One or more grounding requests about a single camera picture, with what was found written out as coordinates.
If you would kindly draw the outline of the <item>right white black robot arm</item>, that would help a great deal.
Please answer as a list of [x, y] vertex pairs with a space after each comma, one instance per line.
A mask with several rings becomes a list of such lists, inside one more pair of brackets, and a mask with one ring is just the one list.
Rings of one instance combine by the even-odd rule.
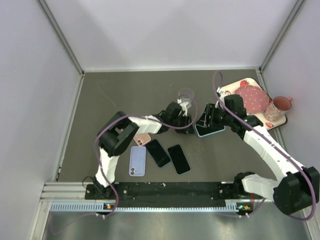
[[208, 103], [196, 125], [210, 133], [225, 127], [251, 146], [272, 170], [276, 179], [261, 177], [252, 172], [237, 175], [233, 192], [239, 198], [250, 193], [271, 200], [285, 215], [307, 207], [316, 210], [320, 198], [320, 173], [293, 159], [268, 133], [263, 123], [248, 115], [244, 101], [237, 94], [226, 95], [217, 103]]

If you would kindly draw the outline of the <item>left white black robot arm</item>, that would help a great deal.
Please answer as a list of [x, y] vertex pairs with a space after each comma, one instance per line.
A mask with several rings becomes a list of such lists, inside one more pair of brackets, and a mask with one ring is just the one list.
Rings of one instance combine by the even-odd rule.
[[96, 192], [102, 198], [109, 198], [114, 191], [115, 170], [118, 159], [137, 134], [162, 134], [169, 129], [177, 133], [191, 134], [193, 121], [188, 113], [190, 102], [171, 102], [165, 110], [147, 116], [127, 115], [117, 112], [98, 132], [94, 141], [98, 170], [93, 178]]

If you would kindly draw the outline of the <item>light blue phone case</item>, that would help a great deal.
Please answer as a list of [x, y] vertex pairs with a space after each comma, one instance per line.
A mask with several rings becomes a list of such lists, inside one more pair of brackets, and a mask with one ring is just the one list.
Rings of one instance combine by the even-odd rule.
[[195, 131], [198, 137], [204, 138], [216, 133], [223, 132], [226, 129], [225, 126], [213, 126], [213, 127], [203, 127], [200, 125], [195, 126]]

